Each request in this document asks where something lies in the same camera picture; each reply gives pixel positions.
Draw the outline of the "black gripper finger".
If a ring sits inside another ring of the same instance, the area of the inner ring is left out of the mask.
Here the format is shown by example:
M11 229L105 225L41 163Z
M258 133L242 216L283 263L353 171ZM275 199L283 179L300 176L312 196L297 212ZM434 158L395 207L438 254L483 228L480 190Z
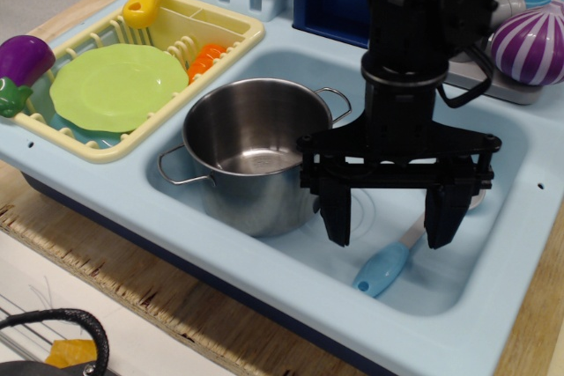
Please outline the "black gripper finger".
M318 196L329 239L347 247L351 233L351 189L337 180L321 180Z
M455 237L472 199L466 186L430 188L426 194L424 226L432 249L447 246Z

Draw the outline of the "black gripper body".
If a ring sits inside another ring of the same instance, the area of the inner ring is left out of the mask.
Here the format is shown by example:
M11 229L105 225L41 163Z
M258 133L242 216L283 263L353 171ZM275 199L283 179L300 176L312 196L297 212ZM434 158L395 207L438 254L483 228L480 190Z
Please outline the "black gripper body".
M352 188L425 188L472 195L491 187L497 136L434 121L449 63L427 69L361 60L365 106L353 122L303 136L301 186L334 200Z

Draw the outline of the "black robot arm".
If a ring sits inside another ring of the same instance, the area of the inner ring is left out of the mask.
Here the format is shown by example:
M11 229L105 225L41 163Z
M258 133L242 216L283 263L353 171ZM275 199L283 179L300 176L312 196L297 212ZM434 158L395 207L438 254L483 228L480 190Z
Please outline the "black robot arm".
M365 106L353 122L303 136L301 185L320 201L328 237L344 247L351 231L355 188L423 188L428 245L438 249L454 238L471 199L492 185L494 135L434 120L449 60L467 54L484 79L455 97L458 108L491 85L492 61L479 48L487 34L494 0L368 0L370 30L361 60Z

